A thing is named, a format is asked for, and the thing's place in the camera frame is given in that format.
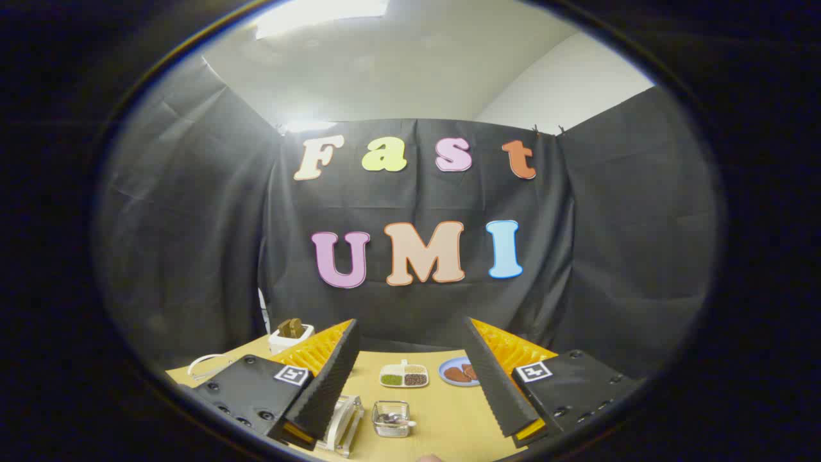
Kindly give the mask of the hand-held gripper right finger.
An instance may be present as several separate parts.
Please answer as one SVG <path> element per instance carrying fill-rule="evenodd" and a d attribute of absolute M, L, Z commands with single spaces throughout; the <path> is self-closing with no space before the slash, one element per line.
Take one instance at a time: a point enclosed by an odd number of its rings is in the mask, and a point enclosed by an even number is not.
<path fill-rule="evenodd" d="M 583 431 L 644 386 L 580 349 L 556 354 L 474 318 L 463 348 L 502 435 L 516 447 Z"/>

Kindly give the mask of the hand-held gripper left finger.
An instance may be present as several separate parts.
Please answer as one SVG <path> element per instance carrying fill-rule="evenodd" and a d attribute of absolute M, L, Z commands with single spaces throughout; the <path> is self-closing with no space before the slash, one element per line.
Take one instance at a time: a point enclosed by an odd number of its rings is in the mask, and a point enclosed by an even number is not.
<path fill-rule="evenodd" d="M 325 440 L 359 353 L 360 325 L 350 319 L 270 359 L 244 355 L 203 383 L 182 389 L 250 432 L 314 450 Z"/>

